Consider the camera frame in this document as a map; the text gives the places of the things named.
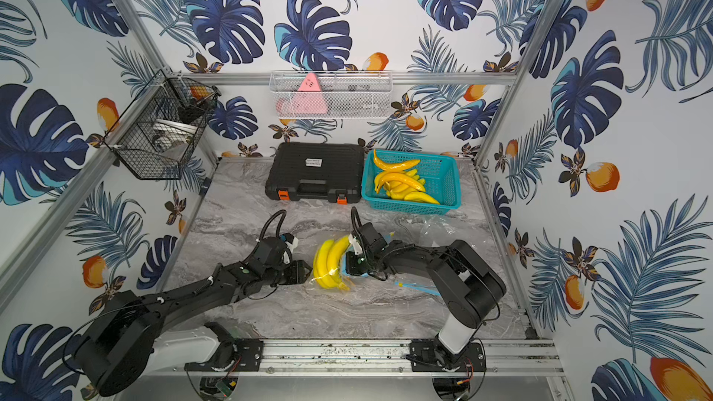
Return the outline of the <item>clear bag with banana peel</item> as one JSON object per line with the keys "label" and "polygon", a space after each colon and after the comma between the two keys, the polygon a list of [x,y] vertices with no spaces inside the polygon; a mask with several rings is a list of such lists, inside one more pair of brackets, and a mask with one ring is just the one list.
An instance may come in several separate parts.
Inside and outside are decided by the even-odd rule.
{"label": "clear bag with banana peel", "polygon": [[[365,271],[359,267],[365,265],[365,256],[361,250],[355,250],[357,240],[353,234],[347,234],[339,239],[323,241],[312,259],[312,271],[306,285],[310,291],[326,293],[347,293],[363,283],[367,278]],[[356,260],[356,274],[347,270],[347,260]]]}

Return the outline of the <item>green-yellow banana bunch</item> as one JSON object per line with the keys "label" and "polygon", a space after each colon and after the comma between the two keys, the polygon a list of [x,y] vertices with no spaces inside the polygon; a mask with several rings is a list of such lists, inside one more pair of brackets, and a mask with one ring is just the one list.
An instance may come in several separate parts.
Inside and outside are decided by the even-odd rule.
{"label": "green-yellow banana bunch", "polygon": [[328,239],[321,244],[313,260],[313,279],[322,289],[349,291],[341,278],[341,261],[351,246],[349,237]]}

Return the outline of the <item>yellow banana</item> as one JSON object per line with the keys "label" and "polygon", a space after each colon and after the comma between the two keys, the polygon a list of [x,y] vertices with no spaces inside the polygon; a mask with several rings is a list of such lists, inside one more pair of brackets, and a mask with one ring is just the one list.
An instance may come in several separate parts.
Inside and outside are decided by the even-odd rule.
{"label": "yellow banana", "polygon": [[404,197],[405,202],[419,202],[439,205],[440,202],[429,194],[421,191],[413,191]]}

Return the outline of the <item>orange-yellow banana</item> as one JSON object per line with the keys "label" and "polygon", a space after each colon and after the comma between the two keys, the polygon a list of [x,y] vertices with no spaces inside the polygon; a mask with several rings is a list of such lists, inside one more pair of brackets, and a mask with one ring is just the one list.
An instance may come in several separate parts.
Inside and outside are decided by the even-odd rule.
{"label": "orange-yellow banana", "polygon": [[384,158],[382,157],[383,154],[384,154],[384,150],[374,150],[373,156],[372,156],[372,162],[373,162],[374,166],[380,172],[386,172],[386,173],[405,172],[405,171],[408,171],[408,170],[414,168],[421,162],[419,159],[411,159],[411,160],[402,161],[400,163],[387,163],[384,161]]}

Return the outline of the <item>clear zip-top bag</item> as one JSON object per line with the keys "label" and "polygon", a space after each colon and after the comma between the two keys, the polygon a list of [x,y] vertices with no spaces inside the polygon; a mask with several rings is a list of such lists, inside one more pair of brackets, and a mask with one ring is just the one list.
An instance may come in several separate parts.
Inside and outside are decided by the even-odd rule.
{"label": "clear zip-top bag", "polygon": [[[479,231],[465,218],[441,215],[401,215],[394,219],[395,226],[388,228],[385,237],[388,242],[403,241],[423,247],[449,246],[456,239],[466,241],[471,246],[479,245]],[[436,284],[430,278],[397,274],[391,275],[395,286],[411,293],[424,293],[436,298],[440,295]]]}

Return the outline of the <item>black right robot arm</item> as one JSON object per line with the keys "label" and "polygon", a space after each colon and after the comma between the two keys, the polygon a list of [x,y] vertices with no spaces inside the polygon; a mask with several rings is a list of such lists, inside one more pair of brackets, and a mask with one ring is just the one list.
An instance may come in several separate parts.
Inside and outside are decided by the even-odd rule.
{"label": "black right robot arm", "polygon": [[355,224],[358,248],[346,260],[352,276],[375,278],[413,275],[436,286],[449,317],[436,336],[446,354],[460,356],[486,316],[499,307],[507,293],[503,279],[466,241],[455,239],[440,247],[387,241],[371,223]]}

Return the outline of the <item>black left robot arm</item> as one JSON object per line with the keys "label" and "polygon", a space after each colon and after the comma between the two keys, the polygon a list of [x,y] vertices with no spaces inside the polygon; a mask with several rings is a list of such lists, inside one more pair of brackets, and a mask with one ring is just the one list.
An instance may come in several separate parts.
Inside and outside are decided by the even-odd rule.
{"label": "black left robot arm", "polygon": [[213,273],[171,291],[138,296],[117,294],[71,352],[102,397],[117,395],[139,379],[146,369],[154,343],[162,333],[219,306],[249,298],[269,286],[301,285],[312,267],[292,256],[291,235],[258,241],[247,258],[218,264]]}

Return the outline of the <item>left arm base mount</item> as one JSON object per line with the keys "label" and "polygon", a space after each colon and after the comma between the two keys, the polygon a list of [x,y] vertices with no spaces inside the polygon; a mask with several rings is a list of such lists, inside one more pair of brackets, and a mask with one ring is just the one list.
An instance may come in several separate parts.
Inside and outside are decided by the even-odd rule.
{"label": "left arm base mount", "polygon": [[226,374],[234,372],[256,372],[260,370],[265,343],[258,339],[238,339],[233,337],[226,328],[217,322],[204,324],[215,334],[217,349],[202,361],[189,362],[184,365],[188,372],[219,372]]}

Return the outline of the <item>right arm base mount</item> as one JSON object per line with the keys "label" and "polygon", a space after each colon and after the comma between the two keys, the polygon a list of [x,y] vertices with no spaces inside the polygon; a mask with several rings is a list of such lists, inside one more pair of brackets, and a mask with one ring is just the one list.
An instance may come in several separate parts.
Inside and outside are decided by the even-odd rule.
{"label": "right arm base mount", "polygon": [[417,339],[410,342],[406,360],[413,372],[484,372],[486,352],[481,343],[471,342],[454,354],[438,339]]}

